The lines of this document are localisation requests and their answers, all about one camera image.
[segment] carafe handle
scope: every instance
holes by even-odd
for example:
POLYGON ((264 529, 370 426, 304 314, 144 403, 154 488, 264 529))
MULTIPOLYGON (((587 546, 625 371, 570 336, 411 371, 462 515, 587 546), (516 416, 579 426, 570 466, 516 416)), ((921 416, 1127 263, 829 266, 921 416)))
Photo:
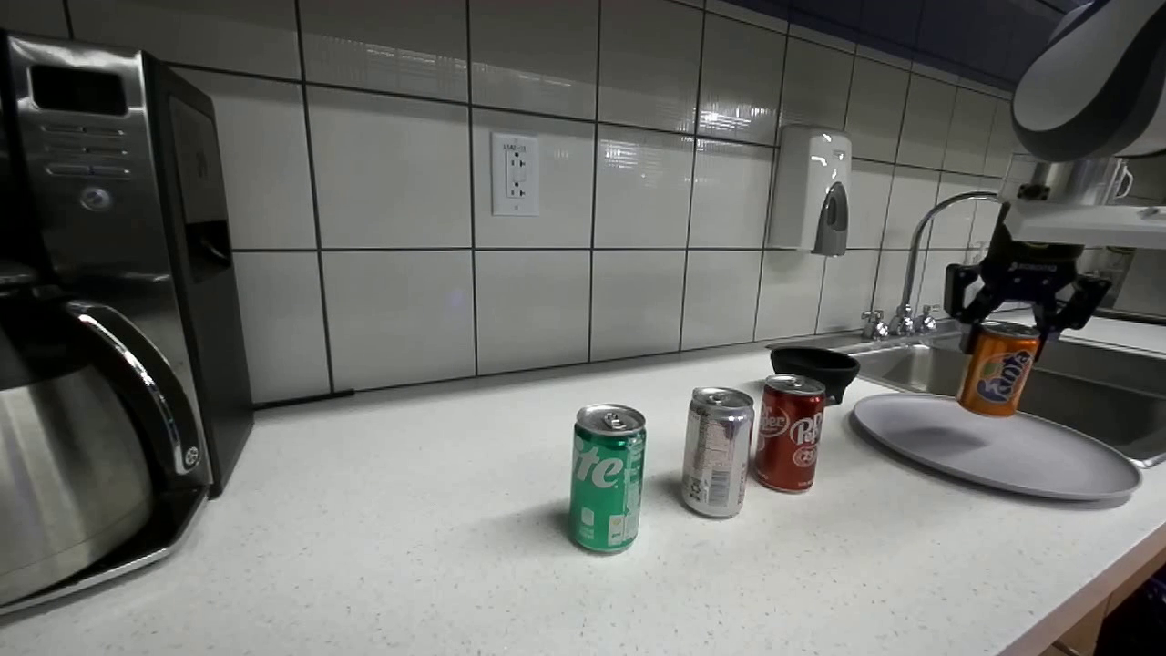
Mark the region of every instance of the carafe handle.
POLYGON ((188 396, 178 376, 172 371, 167 356, 155 353, 155 347, 119 309, 106 304, 72 300, 70 314, 97 342, 106 342, 143 384, 150 404, 162 422, 172 472, 187 480, 210 485, 188 396))

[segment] gray plate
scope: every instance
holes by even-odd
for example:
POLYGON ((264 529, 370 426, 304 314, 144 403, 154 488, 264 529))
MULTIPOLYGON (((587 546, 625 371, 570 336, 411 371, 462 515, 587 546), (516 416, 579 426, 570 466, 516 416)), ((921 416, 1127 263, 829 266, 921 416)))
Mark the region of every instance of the gray plate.
POLYGON ((849 416, 873 445, 953 480, 1062 505, 1123 505, 1140 472, 1094 438, 1036 416, 974 416, 951 396, 884 393, 849 416))

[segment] electrical outlet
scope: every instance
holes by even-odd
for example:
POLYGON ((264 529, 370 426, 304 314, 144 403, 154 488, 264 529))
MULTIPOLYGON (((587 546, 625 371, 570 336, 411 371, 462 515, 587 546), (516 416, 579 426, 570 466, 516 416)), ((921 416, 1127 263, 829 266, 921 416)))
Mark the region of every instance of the electrical outlet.
POLYGON ((539 214, 539 139, 494 135, 494 214, 539 214))

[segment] coffee carafe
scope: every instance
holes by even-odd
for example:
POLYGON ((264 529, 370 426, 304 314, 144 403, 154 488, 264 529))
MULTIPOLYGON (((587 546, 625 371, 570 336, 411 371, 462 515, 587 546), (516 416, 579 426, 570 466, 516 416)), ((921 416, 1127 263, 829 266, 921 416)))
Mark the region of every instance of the coffee carafe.
POLYGON ((191 409, 113 307, 0 263, 0 604, 131 541, 160 485, 205 485, 191 409))

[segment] sink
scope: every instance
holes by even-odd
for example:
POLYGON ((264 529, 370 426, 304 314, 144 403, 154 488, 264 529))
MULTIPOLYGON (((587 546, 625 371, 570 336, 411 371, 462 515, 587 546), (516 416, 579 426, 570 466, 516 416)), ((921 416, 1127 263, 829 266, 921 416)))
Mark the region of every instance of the sink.
MULTIPOLYGON (((965 364, 958 336, 870 342, 849 353, 859 360, 859 379, 946 396, 958 393, 965 364)), ((1166 458, 1166 360, 1053 342, 1032 371, 1020 409, 1076 426, 1136 466, 1166 458)))

